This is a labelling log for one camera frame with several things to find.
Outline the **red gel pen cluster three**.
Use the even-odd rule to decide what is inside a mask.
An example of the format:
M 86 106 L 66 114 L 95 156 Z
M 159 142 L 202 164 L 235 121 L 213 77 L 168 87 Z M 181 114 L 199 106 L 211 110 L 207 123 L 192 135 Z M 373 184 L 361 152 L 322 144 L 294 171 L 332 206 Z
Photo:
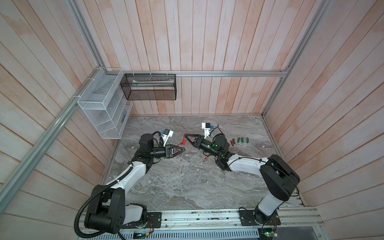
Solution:
M 180 154 L 180 161 L 182 162 L 183 161 L 183 152 L 185 151 L 184 147 L 182 147 L 182 153 Z

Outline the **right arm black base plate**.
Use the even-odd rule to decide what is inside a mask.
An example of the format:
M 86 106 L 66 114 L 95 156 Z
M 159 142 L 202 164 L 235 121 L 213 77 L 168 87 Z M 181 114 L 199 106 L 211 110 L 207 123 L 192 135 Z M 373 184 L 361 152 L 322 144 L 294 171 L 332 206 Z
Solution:
M 255 210 L 246 210 L 239 208 L 239 217 L 242 226 L 279 226 L 281 225 L 280 217 L 277 211 L 274 211 L 271 216 L 266 216 L 262 212 Z

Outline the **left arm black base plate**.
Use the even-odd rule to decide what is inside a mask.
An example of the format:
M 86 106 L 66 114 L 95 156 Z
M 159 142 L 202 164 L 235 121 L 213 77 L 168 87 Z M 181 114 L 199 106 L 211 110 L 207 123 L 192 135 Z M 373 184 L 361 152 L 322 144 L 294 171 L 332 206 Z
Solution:
M 162 213 L 161 212 L 149 212 L 144 218 L 144 223 L 142 227 L 144 229 L 154 228 L 159 229 L 162 223 Z

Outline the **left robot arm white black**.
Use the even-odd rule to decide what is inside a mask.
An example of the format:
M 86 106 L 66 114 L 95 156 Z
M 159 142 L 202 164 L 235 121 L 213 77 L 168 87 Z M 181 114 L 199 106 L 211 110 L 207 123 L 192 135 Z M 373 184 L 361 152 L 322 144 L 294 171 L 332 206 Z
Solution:
M 174 158 L 182 154 L 185 148 L 161 145 L 153 134 L 142 135 L 139 145 L 128 168 L 108 184 L 95 186 L 90 198 L 79 209 L 74 221 L 74 230 L 79 237 L 119 234 L 125 225 L 145 227 L 149 223 L 147 207 L 126 204 L 126 195 L 155 164 L 155 159 Z

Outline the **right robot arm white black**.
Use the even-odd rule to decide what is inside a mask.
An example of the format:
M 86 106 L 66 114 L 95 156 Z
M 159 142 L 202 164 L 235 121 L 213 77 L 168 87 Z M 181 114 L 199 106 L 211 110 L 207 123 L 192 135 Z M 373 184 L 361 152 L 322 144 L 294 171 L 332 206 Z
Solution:
M 216 135 L 212 142 L 197 134 L 185 134 L 185 139 L 195 148 L 214 156 L 215 163 L 223 171 L 244 172 L 263 178 L 268 192 L 253 213 L 260 225 L 272 218 L 275 211 L 298 189 L 299 175 L 278 155 L 251 158 L 234 154 L 229 151 L 230 144 L 223 134 Z

